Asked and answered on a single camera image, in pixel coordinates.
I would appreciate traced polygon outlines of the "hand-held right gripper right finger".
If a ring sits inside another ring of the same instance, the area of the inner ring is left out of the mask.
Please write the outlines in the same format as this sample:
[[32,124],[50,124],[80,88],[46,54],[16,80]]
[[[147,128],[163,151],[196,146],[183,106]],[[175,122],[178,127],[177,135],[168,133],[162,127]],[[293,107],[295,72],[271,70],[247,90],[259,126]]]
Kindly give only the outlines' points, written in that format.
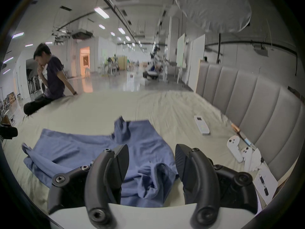
[[256,214],[259,199],[253,177],[226,166],[213,164],[198,148],[177,144],[175,164],[185,204],[196,204],[190,219],[195,229],[216,225],[220,208],[241,209]]

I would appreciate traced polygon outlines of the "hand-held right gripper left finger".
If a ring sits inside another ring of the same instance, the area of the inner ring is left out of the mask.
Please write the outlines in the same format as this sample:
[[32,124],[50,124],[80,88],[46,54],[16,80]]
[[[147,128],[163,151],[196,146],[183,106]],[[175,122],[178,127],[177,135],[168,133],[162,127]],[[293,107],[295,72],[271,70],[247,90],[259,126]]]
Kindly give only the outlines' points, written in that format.
[[86,207],[97,229],[114,229],[116,219],[109,204],[120,205],[121,186],[129,167],[128,145],[105,149],[90,165],[80,166],[52,178],[48,213]]

